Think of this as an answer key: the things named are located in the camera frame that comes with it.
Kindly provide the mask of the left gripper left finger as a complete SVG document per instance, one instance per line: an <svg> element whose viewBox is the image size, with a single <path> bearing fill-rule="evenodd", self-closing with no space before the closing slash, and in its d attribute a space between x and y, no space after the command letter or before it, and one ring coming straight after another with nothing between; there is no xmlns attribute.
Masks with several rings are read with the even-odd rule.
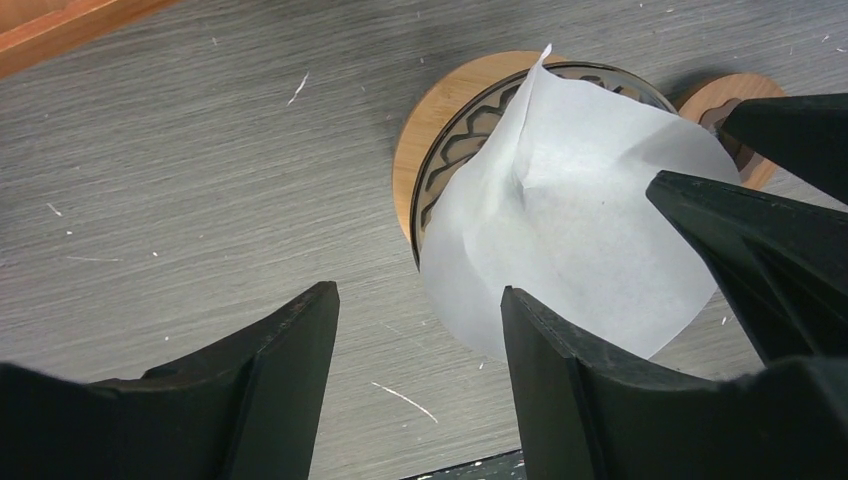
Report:
<svg viewBox="0 0 848 480"><path fill-rule="evenodd" d="M305 479L340 299L319 282L134 380L1 367L5 479Z"/></svg>

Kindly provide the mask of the white paper coffee filter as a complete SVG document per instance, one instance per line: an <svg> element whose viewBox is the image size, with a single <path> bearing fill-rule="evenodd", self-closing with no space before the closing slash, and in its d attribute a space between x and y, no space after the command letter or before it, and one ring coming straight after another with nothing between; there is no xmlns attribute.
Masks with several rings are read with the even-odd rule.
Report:
<svg viewBox="0 0 848 480"><path fill-rule="evenodd" d="M653 356L717 288L647 199L663 170L740 181L703 127L536 63L433 209L420 275L436 317L463 345L504 360L500 304L510 286Z"/></svg>

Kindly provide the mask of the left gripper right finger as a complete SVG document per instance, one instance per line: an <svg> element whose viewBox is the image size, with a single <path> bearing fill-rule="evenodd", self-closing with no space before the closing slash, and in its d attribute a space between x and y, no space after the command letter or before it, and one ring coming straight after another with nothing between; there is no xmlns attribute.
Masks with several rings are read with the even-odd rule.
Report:
<svg viewBox="0 0 848 480"><path fill-rule="evenodd" d="M531 479L843 479L847 363L791 357L735 379L633 355L527 292L501 301Z"/></svg>

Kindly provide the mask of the clear smoky glass dripper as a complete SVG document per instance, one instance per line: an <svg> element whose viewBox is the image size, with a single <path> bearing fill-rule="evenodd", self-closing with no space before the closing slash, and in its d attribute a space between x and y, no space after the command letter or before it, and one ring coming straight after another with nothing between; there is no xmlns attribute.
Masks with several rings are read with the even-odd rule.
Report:
<svg viewBox="0 0 848 480"><path fill-rule="evenodd" d="M407 118L393 158L392 189L416 265L442 191L490 137L534 62L532 51L470 61L439 80Z"/></svg>

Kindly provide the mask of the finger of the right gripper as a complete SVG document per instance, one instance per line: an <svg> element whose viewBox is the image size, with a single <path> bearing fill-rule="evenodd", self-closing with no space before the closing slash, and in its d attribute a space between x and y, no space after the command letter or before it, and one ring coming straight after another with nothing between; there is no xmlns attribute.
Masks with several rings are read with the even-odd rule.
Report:
<svg viewBox="0 0 848 480"><path fill-rule="evenodd" d="M764 363L846 357L846 213L670 171L646 196L703 259Z"/></svg>
<svg viewBox="0 0 848 480"><path fill-rule="evenodd" d="M748 99L721 130L796 177L847 202L847 95Z"/></svg>

